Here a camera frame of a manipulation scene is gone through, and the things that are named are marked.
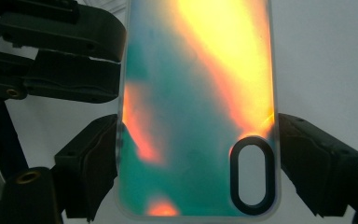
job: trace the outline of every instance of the clear phone case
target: clear phone case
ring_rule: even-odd
[[[274,210],[279,148],[269,1],[131,0],[117,202],[135,218],[252,220]],[[264,157],[242,200],[240,154]]]

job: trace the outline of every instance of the white background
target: white background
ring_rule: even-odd
[[[272,19],[279,112],[306,119],[358,150],[358,1],[273,0]],[[4,43],[0,50],[35,54]],[[55,153],[92,120],[115,113],[117,102],[91,105],[29,96],[7,106],[29,165],[52,167]],[[282,172],[281,205],[260,223],[345,224],[353,214],[349,208],[345,217],[315,217]],[[117,211],[112,190],[95,223],[131,223]]]

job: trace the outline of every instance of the metal bolt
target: metal bolt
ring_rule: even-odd
[[[13,90],[13,89],[8,89],[7,94],[12,98],[17,98],[17,97],[20,96],[20,93],[18,91],[16,91],[16,90]]]
[[[36,180],[40,176],[40,173],[37,171],[27,172],[17,178],[17,184],[28,184]]]

